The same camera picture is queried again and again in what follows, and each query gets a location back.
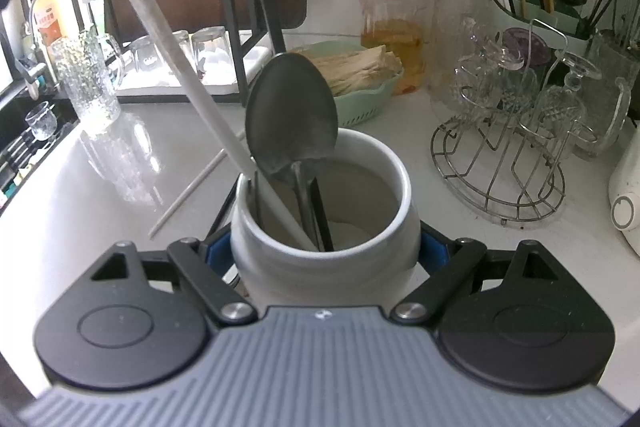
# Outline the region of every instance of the dish rack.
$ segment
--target dish rack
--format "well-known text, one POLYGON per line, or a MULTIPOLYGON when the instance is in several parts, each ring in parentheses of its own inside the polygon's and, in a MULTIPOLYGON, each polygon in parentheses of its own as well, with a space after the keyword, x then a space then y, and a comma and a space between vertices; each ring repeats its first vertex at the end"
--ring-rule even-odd
MULTIPOLYGON (((498 99, 485 104, 474 96, 472 86, 458 86, 460 111, 439 125, 431 137, 431 156, 447 185, 463 201, 503 225, 540 221, 558 211, 566 195, 560 162, 572 137, 584 126, 576 120, 562 132, 549 132, 536 123, 546 84, 566 53, 568 40, 551 26, 534 21, 558 33, 564 48, 557 52, 529 103, 514 103, 513 93, 503 89, 498 99)), ((529 45, 534 21, 529 27, 529 45)), ((534 75, 528 62, 522 74, 523 78, 534 75)))

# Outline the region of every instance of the plastic jar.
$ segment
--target plastic jar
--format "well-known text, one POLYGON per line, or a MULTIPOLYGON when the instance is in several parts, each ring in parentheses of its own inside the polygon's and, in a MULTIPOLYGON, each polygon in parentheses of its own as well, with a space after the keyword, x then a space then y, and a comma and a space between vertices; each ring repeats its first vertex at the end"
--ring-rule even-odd
POLYGON ((360 43, 366 48, 385 44, 400 58, 404 76, 394 94, 416 90, 424 76, 425 0, 360 0, 360 4, 360 43))

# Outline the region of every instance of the kitchen faucet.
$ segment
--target kitchen faucet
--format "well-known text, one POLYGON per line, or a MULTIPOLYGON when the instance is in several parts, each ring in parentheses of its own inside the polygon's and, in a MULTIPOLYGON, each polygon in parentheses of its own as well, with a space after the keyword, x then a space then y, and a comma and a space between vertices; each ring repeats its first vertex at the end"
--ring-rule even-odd
POLYGON ((34 31, 33 31, 33 23, 30 20, 30 17, 33 16, 32 13, 32 1, 31 0, 20 0, 20 6, 22 7, 22 14, 24 16, 24 26, 22 28, 22 34, 20 35, 22 38, 31 35, 33 39, 32 50, 36 56, 37 64, 33 68, 26 68, 20 60, 17 58, 14 59, 14 65, 18 74, 24 79, 29 94, 33 100, 38 99, 38 84, 36 83, 36 79, 46 74, 47 71, 49 73, 50 78, 53 79, 53 84, 55 85, 55 74, 53 72, 53 68, 51 66, 49 56, 47 55, 46 50, 44 50, 38 42, 34 31))

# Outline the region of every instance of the knob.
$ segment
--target knob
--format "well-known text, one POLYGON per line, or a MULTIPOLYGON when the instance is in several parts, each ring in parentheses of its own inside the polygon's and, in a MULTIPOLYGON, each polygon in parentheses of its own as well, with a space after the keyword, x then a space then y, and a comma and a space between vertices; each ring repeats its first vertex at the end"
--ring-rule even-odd
POLYGON ((618 196, 611 205, 611 220, 623 232, 640 225, 640 196, 633 192, 618 196))

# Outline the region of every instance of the white countertop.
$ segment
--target white countertop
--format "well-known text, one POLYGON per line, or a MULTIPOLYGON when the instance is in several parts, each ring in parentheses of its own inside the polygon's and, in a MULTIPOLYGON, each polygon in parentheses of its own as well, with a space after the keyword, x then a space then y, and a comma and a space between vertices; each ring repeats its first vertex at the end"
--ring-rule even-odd
MULTIPOLYGON (((240 130, 242 109, 221 107, 233 129, 240 130)), ((140 160, 122 143, 118 150, 146 165, 146 174, 121 171, 112 178, 118 187, 102 179, 76 129, 0 216, 0 352, 35 395, 49 384, 33 350, 33 328, 53 301, 118 240, 130 239, 148 249, 186 236, 204 238, 237 174, 225 160, 149 240, 148 230, 220 145, 188 104, 124 109, 143 122, 152 152, 140 160)), ((410 174, 420 218, 435 229, 452 238, 473 237, 489 248, 513 249, 525 238, 541 241, 613 321, 616 347, 600 384, 628 409, 638 409, 640 259, 610 223, 607 199, 607 181, 622 152, 613 148, 594 162, 572 156, 562 164, 567 197, 561 210, 543 224, 521 230, 489 222, 452 195, 431 160, 429 143, 437 125, 429 97, 421 91, 394 98, 357 129, 399 155, 410 174)))

